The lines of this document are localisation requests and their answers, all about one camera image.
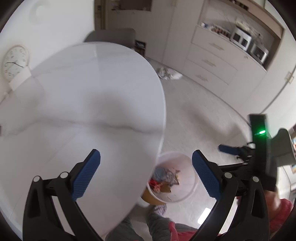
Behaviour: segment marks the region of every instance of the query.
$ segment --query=blue gripper pad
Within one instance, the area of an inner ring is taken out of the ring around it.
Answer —
[[[219,145],[218,149],[219,151],[222,151],[231,155],[235,155],[235,156],[240,154],[240,150],[238,147]]]
[[[72,198],[76,201],[84,195],[86,188],[88,187],[93,175],[95,174],[98,166],[101,163],[101,154],[98,150],[93,149],[84,162],[78,163],[83,164],[79,173],[76,175],[72,183]]]
[[[192,165],[205,186],[205,189],[210,197],[219,200],[221,197],[220,182],[209,168],[207,162],[208,160],[205,160],[199,150],[196,150],[192,154]]]

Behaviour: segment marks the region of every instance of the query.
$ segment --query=white plastic bag on floor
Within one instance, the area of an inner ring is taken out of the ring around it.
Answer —
[[[173,69],[161,67],[158,71],[158,76],[164,80],[178,80],[183,75]]]

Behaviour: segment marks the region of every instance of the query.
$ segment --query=person's foot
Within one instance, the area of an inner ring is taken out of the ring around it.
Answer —
[[[165,214],[166,210],[167,210],[167,205],[166,204],[157,205],[157,206],[154,206],[151,209],[150,214],[155,213],[155,214],[158,214],[160,216],[163,216]]]

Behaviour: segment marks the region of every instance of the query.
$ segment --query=marble tabletop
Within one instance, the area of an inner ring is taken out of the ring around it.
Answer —
[[[0,105],[1,210],[21,235],[32,178],[55,178],[97,149],[101,164],[77,203],[104,235],[133,208],[161,151],[161,82],[142,56],[105,42],[66,48],[31,74]]]

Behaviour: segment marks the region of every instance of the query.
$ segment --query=wall clock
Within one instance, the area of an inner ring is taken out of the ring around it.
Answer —
[[[22,45],[15,45],[4,55],[1,72],[10,82],[29,64],[29,52]]]

